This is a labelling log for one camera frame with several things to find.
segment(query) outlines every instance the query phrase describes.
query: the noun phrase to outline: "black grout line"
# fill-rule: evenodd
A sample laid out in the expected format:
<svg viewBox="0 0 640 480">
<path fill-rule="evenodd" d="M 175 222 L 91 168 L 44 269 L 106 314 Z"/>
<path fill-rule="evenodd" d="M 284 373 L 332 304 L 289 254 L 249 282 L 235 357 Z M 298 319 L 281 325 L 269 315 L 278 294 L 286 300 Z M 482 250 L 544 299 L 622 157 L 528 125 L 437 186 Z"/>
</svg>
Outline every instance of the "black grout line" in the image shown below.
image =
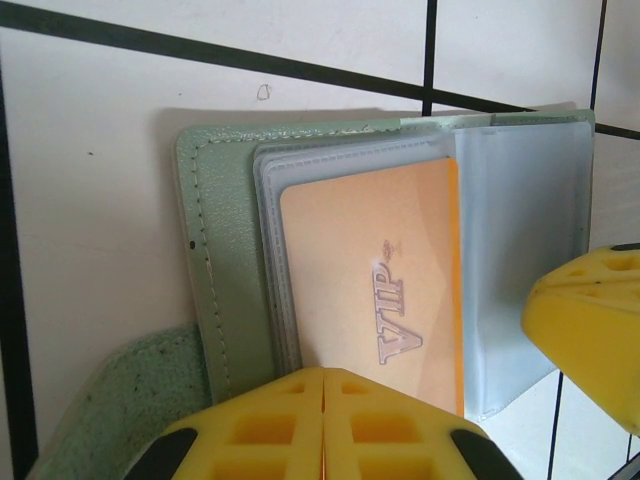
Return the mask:
<svg viewBox="0 0 640 480">
<path fill-rule="evenodd" d="M 596 109 L 596 93 L 598 90 L 598 75 L 600 73 L 600 54 L 602 53 L 602 39 L 604 38 L 604 22 L 607 16 L 607 0 L 602 0 L 600 9 L 600 25 L 598 26 L 598 43 L 596 44 L 596 57 L 593 62 L 593 80 L 591 81 L 591 100 L 589 108 Z"/>
<path fill-rule="evenodd" d="M 433 75 L 436 59 L 436 17 L 438 0 L 427 0 L 427 26 L 424 41 L 424 80 L 422 98 L 422 116 L 433 113 Z"/>
<path fill-rule="evenodd" d="M 20 278 L 20 252 L 11 184 L 7 116 L 0 69 L 0 350 L 13 476 L 22 480 L 38 456 L 29 343 Z"/>
<path fill-rule="evenodd" d="M 513 112 L 535 112 L 531 108 L 517 107 L 508 103 L 494 102 L 482 98 L 470 97 L 460 93 L 446 92 L 444 90 L 433 89 L 433 102 L 447 105 L 449 107 L 464 108 L 465 110 L 475 110 L 486 113 L 513 113 Z"/>
<path fill-rule="evenodd" d="M 640 132 L 637 130 L 613 127 L 611 125 L 604 125 L 602 123 L 596 123 L 596 133 L 611 135 L 613 137 L 629 138 L 631 140 L 640 140 Z"/>
<path fill-rule="evenodd" d="M 556 435 L 558 434 L 558 420 L 560 418 L 560 401 L 562 400 L 562 382 L 564 374 L 558 375 L 558 390 L 556 392 L 556 410 L 553 415 L 553 428 L 551 430 L 551 447 L 549 449 L 549 467 L 547 468 L 547 480 L 553 476 L 553 460 L 556 454 Z"/>
</svg>

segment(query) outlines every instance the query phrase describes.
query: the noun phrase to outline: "card holder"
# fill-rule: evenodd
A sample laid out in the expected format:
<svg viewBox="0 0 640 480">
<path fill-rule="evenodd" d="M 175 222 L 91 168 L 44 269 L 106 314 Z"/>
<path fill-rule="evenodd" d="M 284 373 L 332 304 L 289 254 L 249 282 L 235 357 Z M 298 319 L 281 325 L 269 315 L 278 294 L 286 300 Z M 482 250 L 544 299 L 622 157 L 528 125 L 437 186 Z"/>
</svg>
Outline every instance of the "card holder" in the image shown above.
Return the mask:
<svg viewBox="0 0 640 480">
<path fill-rule="evenodd" d="M 580 212 L 586 211 L 586 217 L 588 217 L 594 124 L 593 114 L 590 111 L 470 115 L 285 126 L 202 126 L 192 127 L 181 133 L 176 145 L 176 178 L 185 225 L 188 265 L 214 402 L 255 388 L 283 373 L 283 367 L 279 365 L 281 362 L 276 361 L 277 352 L 281 347 L 272 338 L 270 310 L 273 304 L 267 287 L 267 269 L 264 263 L 263 238 L 253 174 L 256 149 L 273 153 L 273 150 L 269 149 L 277 147 L 277 144 L 292 142 L 297 144 L 301 140 L 308 142 L 309 145 L 313 144 L 313 148 L 324 148 L 336 142 L 341 143 L 343 140 L 347 143 L 359 142 L 369 135 L 379 135 L 382 138 L 387 135 L 454 133 L 455 154 L 459 161 L 459 180 L 463 182 L 467 175 L 468 178 L 472 178 L 477 173 L 461 161 L 464 155 L 473 153 L 469 151 L 475 148 L 474 142 L 483 148 L 485 146 L 494 148 L 484 143 L 487 139 L 476 139 L 473 135 L 474 131 L 491 126 L 515 126 L 516 129 L 520 129 L 548 125 L 551 129 L 555 129 L 559 126 L 574 124 L 581 124 L 582 127 L 573 133 L 565 131 L 562 142 L 567 142 L 568 148 L 573 145 L 571 148 L 574 149 L 580 143 L 584 145 L 582 152 L 584 156 L 579 162 L 583 166 L 581 171 L 587 172 L 587 179 L 582 178 L 576 183 L 575 188 L 580 193 L 574 205 Z M 544 147 L 542 145 L 544 139 L 536 138 L 538 138 L 538 145 L 529 142 L 529 147 Z M 293 150 L 299 148 L 307 147 L 296 145 Z M 564 160 L 560 156 L 556 161 Z M 467 213 L 471 214 L 474 210 L 470 209 L 466 212 L 463 203 L 468 201 L 471 207 L 476 208 L 476 206 L 473 201 L 469 201 L 469 197 L 464 196 L 462 184 L 460 192 L 463 236 L 461 245 L 464 261 L 465 257 L 471 255 L 471 252 L 465 251 L 465 239 L 468 238 L 468 236 L 465 237 L 465 232 L 468 233 L 468 229 L 465 227 L 464 218 Z M 571 231 L 568 236 L 558 238 L 557 241 L 564 245 L 571 244 L 575 249 L 580 250 L 573 254 L 575 256 L 586 251 L 587 239 L 588 222 L 584 230 Z M 523 265 L 528 265 L 527 268 L 531 267 L 527 262 L 533 262 L 534 257 L 527 256 L 522 250 L 519 251 L 522 254 L 520 258 L 527 260 Z M 514 258 L 515 254 L 509 252 L 509 255 L 509 258 Z M 475 252 L 475 257 L 472 255 L 470 258 L 475 258 L 475 261 L 479 262 L 482 252 L 478 250 Z M 560 261 L 560 257 L 554 258 L 554 262 Z M 544 268 L 551 269 L 551 263 L 545 264 Z M 468 288 L 470 287 L 465 284 L 465 315 L 468 315 L 468 308 L 471 305 L 466 295 Z M 493 365 L 500 367 L 499 359 L 505 351 L 492 349 L 495 345 L 483 340 L 487 336 L 494 336 L 495 333 L 492 331 L 477 332 L 476 340 L 471 340 L 474 338 L 471 333 L 468 334 L 465 324 L 465 359 L 473 358 L 467 353 L 469 345 L 475 345 L 474 348 L 482 344 L 489 345 L 490 350 L 495 353 L 495 355 L 489 355 L 491 359 L 484 363 L 475 361 L 470 364 L 467 362 L 465 365 L 467 415 L 470 418 L 480 419 L 496 413 L 508 404 L 528 385 L 542 376 L 549 365 L 540 361 L 535 371 L 530 371 L 526 365 L 517 365 L 521 362 L 519 360 L 512 367 L 505 367 L 499 375 L 487 373 L 487 368 L 491 370 Z M 474 383 L 469 375 L 476 367 L 478 370 L 473 377 Z M 526 381 L 513 381 L 514 372 L 523 377 L 523 380 L 526 377 Z"/>
<path fill-rule="evenodd" d="M 455 157 L 464 287 L 454 294 L 462 295 L 464 305 L 464 408 L 471 419 L 488 418 L 554 368 L 522 334 L 519 318 L 535 280 L 587 249 L 591 126 L 479 127 L 363 140 L 297 153 L 292 146 L 283 153 L 274 148 L 256 156 L 273 334 L 282 368 L 302 366 L 280 206 L 286 189 Z M 360 368 L 358 362 L 346 367 Z"/>
</svg>

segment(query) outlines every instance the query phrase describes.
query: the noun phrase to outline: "yellow plastic object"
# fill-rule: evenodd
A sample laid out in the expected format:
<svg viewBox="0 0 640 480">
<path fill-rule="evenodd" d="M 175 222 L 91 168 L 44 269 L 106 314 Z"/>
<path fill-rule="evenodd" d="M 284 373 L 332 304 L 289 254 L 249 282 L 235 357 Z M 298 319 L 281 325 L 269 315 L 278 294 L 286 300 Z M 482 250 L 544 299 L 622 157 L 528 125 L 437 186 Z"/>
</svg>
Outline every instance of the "yellow plastic object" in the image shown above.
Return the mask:
<svg viewBox="0 0 640 480">
<path fill-rule="evenodd" d="M 327 479 L 475 479 L 451 440 L 455 429 L 486 438 L 461 417 L 346 370 L 326 370 Z"/>
<path fill-rule="evenodd" d="M 126 480 L 522 480 L 466 420 L 345 370 L 305 369 L 167 429 Z"/>
<path fill-rule="evenodd" d="M 640 434 L 640 244 L 595 250 L 540 279 L 522 328 L 616 422 Z"/>
<path fill-rule="evenodd" d="M 322 368 L 288 375 L 174 423 L 198 436 L 173 480 L 319 479 Z"/>
</svg>

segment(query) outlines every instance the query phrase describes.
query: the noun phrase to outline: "white tile wall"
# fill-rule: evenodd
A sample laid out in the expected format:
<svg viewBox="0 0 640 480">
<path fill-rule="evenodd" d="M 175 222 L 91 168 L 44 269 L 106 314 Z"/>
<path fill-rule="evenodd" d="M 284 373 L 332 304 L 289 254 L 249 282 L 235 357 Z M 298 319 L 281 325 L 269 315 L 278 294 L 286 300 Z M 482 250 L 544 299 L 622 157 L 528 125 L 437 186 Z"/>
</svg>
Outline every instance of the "white tile wall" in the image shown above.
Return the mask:
<svg viewBox="0 0 640 480">
<path fill-rule="evenodd" d="M 600 77 L 596 96 L 598 121 L 640 129 L 640 2 L 607 4 Z"/>
<path fill-rule="evenodd" d="M 640 241 L 639 208 L 640 142 L 596 134 L 591 247 Z"/>
<path fill-rule="evenodd" d="M 553 479 L 603 480 L 627 460 L 629 434 L 564 378 Z"/>
<path fill-rule="evenodd" d="M 600 0 L 438 3 L 434 86 L 513 105 L 589 106 Z"/>
<path fill-rule="evenodd" d="M 631 457 L 640 453 L 640 438 L 635 436 L 631 438 L 631 450 L 629 453 Z"/>
<path fill-rule="evenodd" d="M 547 475 L 558 375 L 552 372 L 480 424 L 525 479 Z"/>
</svg>

